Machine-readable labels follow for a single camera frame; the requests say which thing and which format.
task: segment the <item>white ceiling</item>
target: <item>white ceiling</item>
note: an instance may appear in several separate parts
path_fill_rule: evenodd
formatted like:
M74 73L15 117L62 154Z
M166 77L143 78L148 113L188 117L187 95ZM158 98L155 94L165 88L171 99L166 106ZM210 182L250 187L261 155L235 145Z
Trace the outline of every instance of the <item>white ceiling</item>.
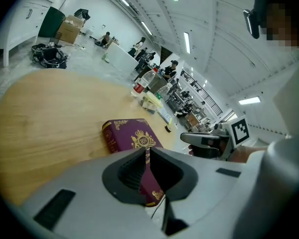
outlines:
M299 50L284 50L249 34L243 10L252 9L254 0L126 1L131 5L127 12L146 23L154 42L179 54L225 98L254 90L299 60ZM190 34L191 54L186 53L184 32ZM272 120L277 110L263 122L255 110L246 112L253 124L272 124L273 131L286 133L281 119Z

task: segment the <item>wooden table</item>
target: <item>wooden table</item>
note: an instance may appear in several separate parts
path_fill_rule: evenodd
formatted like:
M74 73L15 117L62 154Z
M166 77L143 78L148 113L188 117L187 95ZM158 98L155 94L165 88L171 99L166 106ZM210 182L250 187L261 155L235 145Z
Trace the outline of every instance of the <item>wooden table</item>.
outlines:
M101 133L107 120L144 118L171 149L159 114L130 90L96 77L44 69L21 78L0 103L0 192L20 205L32 192L81 161L109 154Z

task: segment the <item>cardboard box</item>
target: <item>cardboard box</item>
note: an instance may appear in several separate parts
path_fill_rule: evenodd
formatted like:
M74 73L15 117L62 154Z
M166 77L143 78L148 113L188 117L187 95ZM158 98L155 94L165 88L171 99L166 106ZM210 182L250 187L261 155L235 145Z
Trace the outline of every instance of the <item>cardboard box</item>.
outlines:
M74 43L83 26L83 23L84 22L77 17L74 17L72 15L67 16L58 30L58 32L62 34L60 40Z

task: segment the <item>purple book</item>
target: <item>purple book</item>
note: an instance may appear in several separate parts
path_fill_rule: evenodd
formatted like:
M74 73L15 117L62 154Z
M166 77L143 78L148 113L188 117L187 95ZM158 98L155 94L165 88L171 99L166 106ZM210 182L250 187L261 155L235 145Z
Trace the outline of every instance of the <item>purple book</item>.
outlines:
M145 119L113 119L102 126L102 132L111 153L145 147L146 170L142 176L140 193L146 196L146 206L156 206L164 193L150 170L150 147L162 147Z

